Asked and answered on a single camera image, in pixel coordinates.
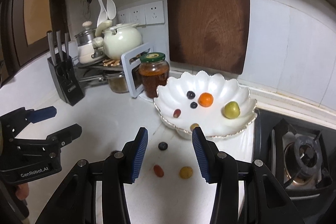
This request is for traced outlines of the person left hand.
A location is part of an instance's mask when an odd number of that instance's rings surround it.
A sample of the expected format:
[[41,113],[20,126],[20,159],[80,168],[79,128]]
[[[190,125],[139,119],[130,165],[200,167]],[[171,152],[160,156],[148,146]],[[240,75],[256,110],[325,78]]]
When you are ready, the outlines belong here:
[[15,195],[18,200],[23,201],[29,196],[29,192],[29,185],[27,183],[24,183],[17,186]]

